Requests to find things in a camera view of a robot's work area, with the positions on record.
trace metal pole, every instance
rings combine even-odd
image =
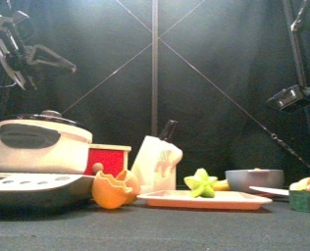
[[[288,36],[289,36],[289,42],[292,47],[292,54],[293,54],[293,61],[295,61],[295,67],[296,67],[296,76],[297,76],[297,83],[300,86],[307,86],[305,81],[305,73],[304,73],[304,67],[303,67],[303,59],[300,54],[300,46],[299,46],[299,39],[297,39],[297,30],[292,30],[291,25],[293,24],[293,16],[291,12],[291,3],[289,0],[283,0],[283,9],[284,9],[284,15],[285,15],[285,22],[288,27]],[[310,106],[304,110],[305,113],[305,119],[308,124],[308,134],[310,134]]]
[[[153,96],[151,96],[151,136],[157,136],[157,63],[158,63],[158,3],[153,0]]]

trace tray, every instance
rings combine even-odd
[[[221,209],[221,210],[257,210],[272,199],[234,191],[217,191],[214,198],[192,198],[190,190],[163,190],[138,195],[149,206]]]

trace rice cooker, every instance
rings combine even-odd
[[[0,173],[83,174],[92,134],[54,111],[0,121]]]

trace gray bowl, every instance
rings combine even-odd
[[[249,186],[281,188],[284,184],[283,170],[230,170],[224,174],[232,191],[256,194],[261,192]]]

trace knife block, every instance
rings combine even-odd
[[[131,167],[141,184],[141,194],[175,190],[175,165],[182,151],[157,137],[146,136]]]

